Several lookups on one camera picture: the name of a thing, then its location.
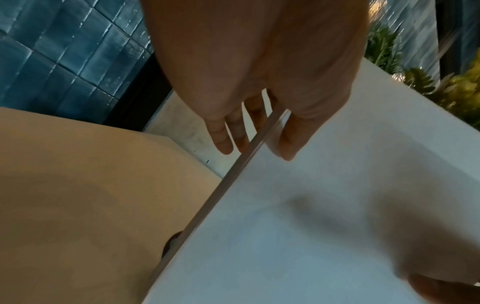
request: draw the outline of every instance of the white surface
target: white surface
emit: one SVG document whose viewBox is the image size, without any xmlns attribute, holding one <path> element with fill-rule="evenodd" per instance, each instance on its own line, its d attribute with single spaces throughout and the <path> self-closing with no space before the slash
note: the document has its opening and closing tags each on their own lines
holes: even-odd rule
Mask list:
<svg viewBox="0 0 480 304">
<path fill-rule="evenodd" d="M 138 304 L 220 179 L 170 139 L 0 108 L 0 303 Z"/>
<path fill-rule="evenodd" d="M 364 61 L 293 162 L 263 146 L 145 304 L 421 303 L 480 273 L 480 133 Z"/>
<path fill-rule="evenodd" d="M 268 100 L 265 91 L 263 98 Z M 265 109 L 268 115 L 272 112 L 270 102 L 265 103 Z M 247 135 L 252 139 L 256 131 L 245 108 L 243 108 L 243 119 Z M 171 138 L 222 178 L 240 156 L 236 147 L 230 155 L 221 154 L 213 144 L 204 121 L 175 92 L 165 101 L 164 106 L 153 118 L 145 132 Z"/>
</svg>

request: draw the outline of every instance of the black object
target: black object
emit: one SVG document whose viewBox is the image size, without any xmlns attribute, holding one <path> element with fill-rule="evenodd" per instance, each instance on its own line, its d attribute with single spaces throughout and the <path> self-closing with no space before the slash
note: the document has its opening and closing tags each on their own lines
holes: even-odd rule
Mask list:
<svg viewBox="0 0 480 304">
<path fill-rule="evenodd" d="M 152 54 L 116 103 L 104 125 L 143 131 L 171 90 L 172 86 Z"/>
<path fill-rule="evenodd" d="M 183 231 L 175 233 L 168 241 L 166 241 L 165 247 L 163 247 L 163 251 L 161 253 L 162 258 L 168 253 L 170 248 L 174 245 L 175 240 L 180 236 L 182 232 Z"/>
</svg>

